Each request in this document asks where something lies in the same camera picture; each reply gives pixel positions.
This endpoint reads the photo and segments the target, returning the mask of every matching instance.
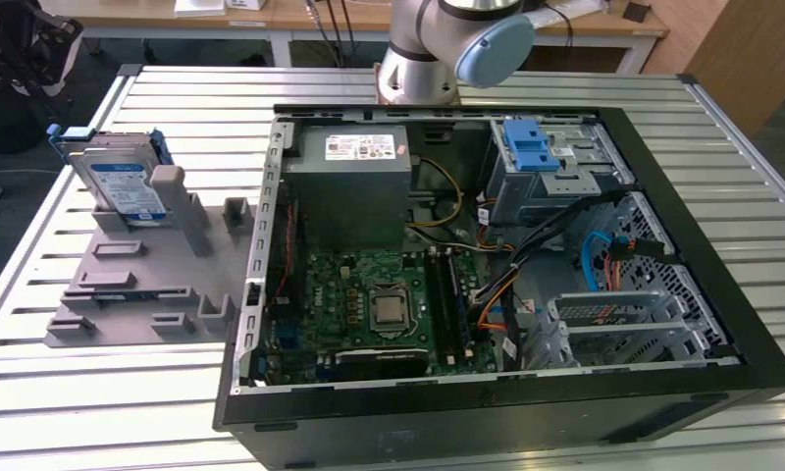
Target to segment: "power supply label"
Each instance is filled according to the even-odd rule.
[[[326,160],[395,159],[392,134],[338,134],[326,138]]]
[[[158,221],[167,209],[155,188],[148,186],[148,172],[140,164],[94,164],[96,181],[116,211],[134,221]]]

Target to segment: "yellow wire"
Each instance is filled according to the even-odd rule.
[[[439,221],[427,221],[423,223],[408,223],[407,224],[407,226],[410,228],[435,228],[438,226],[443,226],[445,224],[453,222],[458,218],[458,216],[461,215],[461,211],[463,211],[463,190],[461,189],[461,185],[458,184],[458,181],[455,180],[455,178],[451,176],[451,174],[449,173],[446,168],[441,164],[437,163],[437,161],[434,161],[433,159],[427,159],[425,157],[422,158],[422,160],[429,162],[437,168],[437,170],[441,171],[441,173],[446,176],[446,178],[449,179],[451,184],[455,186],[455,190],[458,191],[458,207],[455,208],[455,212],[451,214],[451,216],[441,219]]]
[[[487,245],[482,242],[481,233],[478,233],[478,235],[477,235],[477,246],[481,248],[486,248],[487,250],[494,250],[495,248],[498,248],[498,244]],[[513,252],[513,251],[515,251],[515,245],[513,245],[511,243],[505,243],[503,249],[510,250]]]

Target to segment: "motherboard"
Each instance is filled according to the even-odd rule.
[[[430,276],[438,270],[446,277]],[[438,278],[447,278],[449,285],[438,286]],[[469,331],[467,300],[475,287],[469,252],[312,253],[304,317],[275,321],[272,330],[280,382],[331,381],[338,364],[350,365],[350,378],[340,381],[386,376],[390,372],[376,371],[386,364],[404,368],[404,374],[408,361],[402,357],[423,373],[427,364],[433,376],[494,372],[491,340]],[[384,361],[388,354],[396,361]]]

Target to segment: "gray 3d printed holder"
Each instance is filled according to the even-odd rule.
[[[100,229],[48,325],[48,346],[224,341],[239,313],[252,214],[244,198],[204,208],[180,167],[155,169],[151,186],[167,224],[134,228],[116,212]]]

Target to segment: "slotted metal table surface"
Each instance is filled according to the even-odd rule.
[[[675,77],[518,74],[465,104],[622,107],[785,352],[785,183],[698,85]],[[168,137],[204,204],[258,199],[275,103],[374,103],[370,70],[146,67],[92,124]],[[222,343],[51,349],[59,296],[96,228],[62,173],[0,278],[0,469],[260,469],[211,428]],[[471,432],[477,433],[477,424]],[[785,469],[785,394],[649,444],[398,463],[374,469]]]

